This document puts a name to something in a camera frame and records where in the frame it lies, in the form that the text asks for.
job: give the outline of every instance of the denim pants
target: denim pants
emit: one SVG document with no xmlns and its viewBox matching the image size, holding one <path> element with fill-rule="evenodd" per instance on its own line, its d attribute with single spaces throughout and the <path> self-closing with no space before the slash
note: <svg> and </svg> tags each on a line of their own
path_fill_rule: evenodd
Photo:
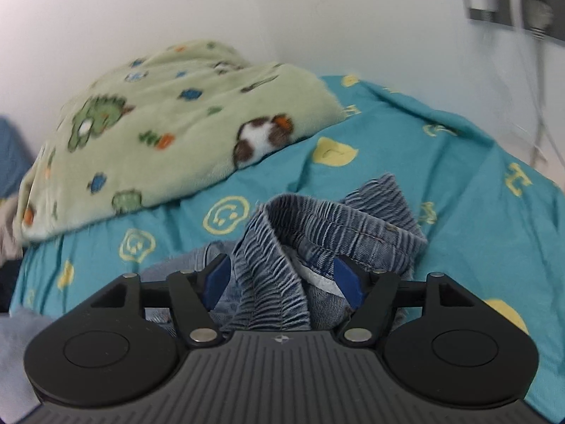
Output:
<svg viewBox="0 0 565 424">
<path fill-rule="evenodd" d="M 201 271 L 219 253 L 232 275 L 210 312 L 224 332 L 327 330 L 351 309 L 333 280 L 333 259 L 344 254 L 367 271 L 410 279 L 427 241 L 393 175 L 367 182 L 341 202 L 282 194 L 259 205 L 238 241 L 213 242 L 148 268 L 144 282 L 182 269 Z M 166 322 L 154 310 L 149 320 Z"/>
</svg>

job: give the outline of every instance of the gray plastic base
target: gray plastic base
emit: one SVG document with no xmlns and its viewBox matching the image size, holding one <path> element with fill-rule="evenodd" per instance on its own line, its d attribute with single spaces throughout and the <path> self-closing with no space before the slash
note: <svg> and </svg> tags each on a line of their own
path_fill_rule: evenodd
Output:
<svg viewBox="0 0 565 424">
<path fill-rule="evenodd" d="M 24 424 L 534 424 L 525 403 L 451 409 L 416 397 L 377 356 L 328 332 L 237 332 L 217 348 L 191 352 L 152 394 L 107 409 L 44 404 Z"/>
</svg>

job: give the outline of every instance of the green fleece blanket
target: green fleece blanket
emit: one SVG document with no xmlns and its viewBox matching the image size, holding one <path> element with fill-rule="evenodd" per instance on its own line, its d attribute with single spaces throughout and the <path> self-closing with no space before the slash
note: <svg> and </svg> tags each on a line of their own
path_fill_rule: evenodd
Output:
<svg viewBox="0 0 565 424">
<path fill-rule="evenodd" d="M 25 240 L 195 193 L 345 118 L 312 73 L 196 41 L 114 70 L 62 110 L 20 188 Z"/>
</svg>

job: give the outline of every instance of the white wall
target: white wall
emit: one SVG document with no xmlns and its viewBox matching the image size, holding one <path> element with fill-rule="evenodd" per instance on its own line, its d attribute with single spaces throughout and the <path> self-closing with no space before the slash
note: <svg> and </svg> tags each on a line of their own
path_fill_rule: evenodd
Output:
<svg viewBox="0 0 565 424">
<path fill-rule="evenodd" d="M 253 61 L 357 73 L 462 114 L 529 157 L 508 124 L 535 131 L 514 34 L 467 20 L 462 0 L 0 0 L 0 113 L 37 151 L 61 105 L 98 75 L 199 37 Z M 548 43 L 546 63 L 547 118 L 565 153 L 565 48 Z M 544 153 L 541 171 L 562 184 L 547 143 Z"/>
<path fill-rule="evenodd" d="M 0 114 L 36 153 L 60 107 L 97 76 L 194 38 L 274 57 L 252 0 L 0 0 Z"/>
<path fill-rule="evenodd" d="M 257 2 L 282 61 L 319 74 L 355 72 L 462 114 L 529 160 L 529 146 L 507 123 L 513 120 L 535 133 L 515 35 L 469 21 L 462 0 Z M 552 45 L 547 51 L 547 115 L 565 153 L 565 49 Z M 552 158 L 545 173 L 565 181 L 549 147 L 544 150 Z"/>
</svg>

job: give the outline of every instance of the white cable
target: white cable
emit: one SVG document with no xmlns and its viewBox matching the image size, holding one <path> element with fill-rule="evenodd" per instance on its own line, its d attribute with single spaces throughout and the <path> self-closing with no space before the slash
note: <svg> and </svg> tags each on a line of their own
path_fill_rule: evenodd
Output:
<svg viewBox="0 0 565 424">
<path fill-rule="evenodd" d="M 552 133 L 550 132 L 549 127 L 547 126 L 547 121 L 543 116 L 543 110 L 541 109 L 540 106 L 541 101 L 538 97 L 538 93 L 536 93 L 536 88 L 532 84 L 532 79 L 529 74 L 530 71 L 528 70 L 527 62 L 525 60 L 525 56 L 522 50 L 523 49 L 522 44 L 524 41 L 524 25 L 523 25 L 523 17 L 522 17 L 521 0 L 510 0 L 510 16 L 512 19 L 512 26 L 516 31 L 516 44 L 518 45 L 518 54 L 521 58 L 522 65 L 526 70 L 526 75 L 525 75 L 526 82 L 528 83 L 528 89 L 530 91 L 530 94 L 532 95 L 534 106 L 536 107 L 536 113 L 538 119 L 541 122 L 541 125 L 546 130 L 545 134 L 547 135 L 547 139 L 549 140 L 549 143 L 551 144 L 553 150 L 555 151 L 555 154 L 557 155 L 557 158 L 559 159 L 561 166 L 563 166 L 563 169 L 565 169 L 565 159 L 563 158 L 563 155 L 559 151 L 559 148 L 557 147 L 555 140 L 553 140 Z"/>
</svg>

